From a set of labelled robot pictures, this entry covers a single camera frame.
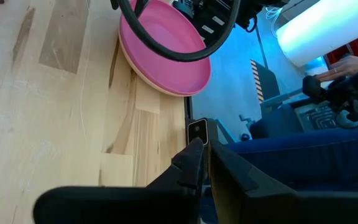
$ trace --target white cylindrical light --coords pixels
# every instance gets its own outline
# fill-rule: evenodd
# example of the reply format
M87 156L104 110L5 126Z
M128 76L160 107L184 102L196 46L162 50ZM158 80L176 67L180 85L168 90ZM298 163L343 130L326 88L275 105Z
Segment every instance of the white cylindrical light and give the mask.
M279 28L284 54L300 67L358 38L358 0L320 0Z

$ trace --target pink bowl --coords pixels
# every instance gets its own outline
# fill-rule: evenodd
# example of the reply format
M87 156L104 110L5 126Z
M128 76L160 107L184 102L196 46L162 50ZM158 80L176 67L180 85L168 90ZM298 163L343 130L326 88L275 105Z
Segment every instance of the pink bowl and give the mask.
M189 53L205 48L197 30L180 12L159 0L150 0L139 18L145 30L168 49ZM148 47L133 33L121 16L120 38L124 50L132 61L134 70L154 88L180 96L199 93L211 78L211 62L204 58L197 62L176 62L163 58Z

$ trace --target blue jeans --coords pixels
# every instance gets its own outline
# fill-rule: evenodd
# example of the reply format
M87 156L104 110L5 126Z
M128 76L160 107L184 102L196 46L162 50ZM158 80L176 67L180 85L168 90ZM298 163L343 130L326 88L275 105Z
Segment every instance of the blue jeans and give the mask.
M358 191L358 129L314 131L227 147L295 190ZM201 199L200 209L204 222L218 222L211 196Z

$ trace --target gray floor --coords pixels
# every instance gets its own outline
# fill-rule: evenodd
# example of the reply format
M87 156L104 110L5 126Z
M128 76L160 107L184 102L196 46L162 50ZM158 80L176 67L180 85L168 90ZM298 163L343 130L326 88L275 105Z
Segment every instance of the gray floor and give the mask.
M281 93L301 88L304 70L296 68L282 53L270 31L271 21L266 20L265 11L258 15L258 20L267 66L276 74ZM284 19L279 19L277 26L284 23ZM261 118L250 59L264 65L257 33L249 34L237 26L211 56L210 83L203 92L192 97L194 118L220 119L236 141L242 133L248 133L246 124L239 120L240 114L255 120Z

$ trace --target hand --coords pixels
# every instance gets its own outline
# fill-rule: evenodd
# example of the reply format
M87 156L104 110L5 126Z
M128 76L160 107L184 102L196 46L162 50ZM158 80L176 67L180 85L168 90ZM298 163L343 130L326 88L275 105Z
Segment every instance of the hand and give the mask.
M345 75L355 75L358 73L358 57L348 56L331 65L328 72L316 76L321 82L335 80Z

